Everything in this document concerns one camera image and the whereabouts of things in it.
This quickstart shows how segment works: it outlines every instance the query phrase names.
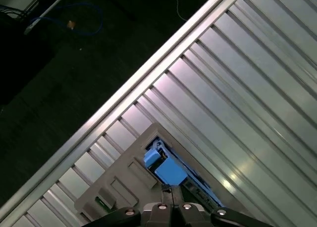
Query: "screw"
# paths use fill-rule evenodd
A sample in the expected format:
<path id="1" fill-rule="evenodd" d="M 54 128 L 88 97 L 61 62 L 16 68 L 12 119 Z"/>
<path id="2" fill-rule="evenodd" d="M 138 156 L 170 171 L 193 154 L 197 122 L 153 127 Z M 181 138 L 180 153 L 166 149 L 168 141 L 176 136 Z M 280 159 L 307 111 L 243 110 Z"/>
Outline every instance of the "screw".
<path id="1" fill-rule="evenodd" d="M 227 212 L 225 210 L 218 210 L 217 213 L 224 216 Z"/>
<path id="2" fill-rule="evenodd" d="M 167 208 L 167 206 L 166 205 L 159 205 L 158 208 L 161 210 L 165 210 Z"/>
<path id="3" fill-rule="evenodd" d="M 125 214 L 126 214 L 127 216 L 132 216 L 132 215 L 134 215 L 134 210 L 127 210 L 127 211 L 125 212 Z"/>
<path id="4" fill-rule="evenodd" d="M 186 210 L 189 210 L 190 208 L 192 208 L 192 206 L 189 205 L 189 204 L 185 204 L 185 205 L 183 205 L 183 207 L 184 207 Z"/>

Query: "blue object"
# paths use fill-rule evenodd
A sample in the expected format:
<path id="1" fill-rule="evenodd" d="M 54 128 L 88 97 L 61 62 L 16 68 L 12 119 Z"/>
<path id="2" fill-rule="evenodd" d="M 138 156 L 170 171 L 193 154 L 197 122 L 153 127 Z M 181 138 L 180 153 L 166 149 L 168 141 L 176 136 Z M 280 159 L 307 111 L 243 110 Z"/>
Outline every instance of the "blue object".
<path id="1" fill-rule="evenodd" d="M 166 148 L 164 142 L 157 137 L 144 156 L 146 167 L 150 167 L 161 156 L 165 158 L 165 160 L 156 170 L 154 170 L 154 173 L 165 184 L 180 185 L 185 178 L 189 178 L 219 206 L 224 207 L 221 201 L 212 192 L 209 185 L 193 169 L 187 166 L 186 163 L 182 161 L 180 156 L 174 153 L 173 150 Z"/>
<path id="2" fill-rule="evenodd" d="M 169 185 L 180 185 L 187 178 L 187 173 L 172 158 L 165 159 L 155 174 Z"/>
<path id="3" fill-rule="evenodd" d="M 160 158 L 160 154 L 157 152 L 156 149 L 151 149 L 149 150 L 145 155 L 144 155 L 144 163 L 145 167 L 148 168 L 151 166 L 153 163 L 155 163 L 156 160 Z"/>
<path id="4" fill-rule="evenodd" d="M 96 5 L 93 5 L 91 3 L 73 3 L 73 4 L 68 4 L 68 5 L 64 5 L 64 6 L 57 6 L 55 7 L 54 9 L 63 9 L 63 8 L 69 8 L 69 7 L 74 7 L 74 6 L 89 6 L 89 7 L 92 7 L 94 8 L 98 13 L 99 13 L 99 16 L 100 16 L 100 25 L 98 27 L 97 30 L 95 30 L 94 32 L 82 32 L 82 31 L 79 31 L 79 30 L 76 30 L 76 29 L 70 29 L 72 32 L 74 33 L 77 33 L 77 34 L 80 34 L 80 35 L 83 35 L 83 36 L 92 36 L 92 35 L 95 35 L 97 34 L 98 32 L 100 32 L 100 30 L 103 28 L 103 24 L 104 24 L 104 21 L 103 21 L 103 11 L 101 10 L 100 7 L 96 6 Z M 50 17 L 36 17 L 36 18 L 33 18 L 31 21 L 30 21 L 30 24 L 32 24 L 35 20 L 37 19 L 45 19 L 45 20 L 48 20 L 48 21 L 51 21 L 61 27 L 64 27 L 66 29 L 69 29 L 67 27 L 67 24 L 63 23 L 62 21 L 58 20 L 58 19 L 55 19 L 55 18 L 50 18 Z"/>

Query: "blue block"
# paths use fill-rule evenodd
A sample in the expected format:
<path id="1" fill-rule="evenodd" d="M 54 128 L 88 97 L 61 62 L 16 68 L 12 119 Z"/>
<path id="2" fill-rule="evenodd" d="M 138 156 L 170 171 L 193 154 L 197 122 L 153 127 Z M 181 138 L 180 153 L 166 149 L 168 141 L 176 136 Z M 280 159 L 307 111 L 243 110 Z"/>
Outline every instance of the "blue block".
<path id="1" fill-rule="evenodd" d="M 169 185 L 180 185 L 187 178 L 187 173 L 172 158 L 165 159 L 155 170 L 155 174 Z"/>
<path id="2" fill-rule="evenodd" d="M 144 163 L 145 167 L 148 168 L 151 166 L 156 160 L 160 158 L 160 154 L 156 151 L 156 149 L 150 149 L 146 154 L 144 155 Z"/>

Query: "black carpet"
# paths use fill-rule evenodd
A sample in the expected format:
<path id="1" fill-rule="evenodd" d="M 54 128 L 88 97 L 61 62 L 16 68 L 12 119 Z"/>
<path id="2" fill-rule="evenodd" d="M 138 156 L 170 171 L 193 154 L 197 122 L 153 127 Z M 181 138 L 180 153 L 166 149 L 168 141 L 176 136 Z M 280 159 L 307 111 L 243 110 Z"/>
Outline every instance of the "black carpet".
<path id="1" fill-rule="evenodd" d="M 207 0 L 179 0 L 189 18 Z M 0 206 L 184 23 L 176 0 L 62 0 L 89 2 L 103 11 L 104 26 L 81 36 L 42 20 L 29 40 L 50 55 L 46 66 L 0 114 Z M 50 17 L 94 31 L 93 8 L 53 10 Z M 41 54 L 34 55 L 34 60 Z M 32 64 L 23 70 L 32 70 Z"/>

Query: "blue cable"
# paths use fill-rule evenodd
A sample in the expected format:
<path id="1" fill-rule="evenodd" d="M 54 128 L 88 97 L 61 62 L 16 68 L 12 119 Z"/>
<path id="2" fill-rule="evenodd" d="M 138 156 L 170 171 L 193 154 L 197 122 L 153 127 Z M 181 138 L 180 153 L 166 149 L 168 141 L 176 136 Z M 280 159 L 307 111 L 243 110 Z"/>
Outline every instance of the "blue cable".
<path id="1" fill-rule="evenodd" d="M 101 8 L 99 6 L 96 6 L 96 5 L 93 5 L 91 3 L 73 3 L 73 4 L 67 4 L 67 5 L 64 5 L 64 6 L 57 6 L 53 9 L 63 9 L 63 8 L 69 8 L 69 7 L 74 7 L 74 6 L 90 6 L 90 7 L 93 7 L 100 15 L 100 26 L 99 28 L 94 31 L 94 32 L 82 32 L 82 31 L 79 31 L 79 30 L 76 30 L 76 29 L 71 29 L 72 32 L 75 32 L 77 34 L 80 34 L 80 35 L 83 35 L 83 36 L 93 36 L 97 33 L 100 32 L 100 30 L 103 28 L 103 24 L 104 24 L 104 21 L 103 21 L 103 11 L 101 10 Z M 48 21 L 51 21 L 61 27 L 64 27 L 66 29 L 69 29 L 67 27 L 66 24 L 64 24 L 62 21 L 58 20 L 58 19 L 55 19 L 55 18 L 50 18 L 50 17 L 36 17 L 36 18 L 33 18 L 31 21 L 30 21 L 30 24 L 32 24 L 34 21 L 38 20 L 38 19 L 45 19 L 45 20 L 48 20 Z"/>

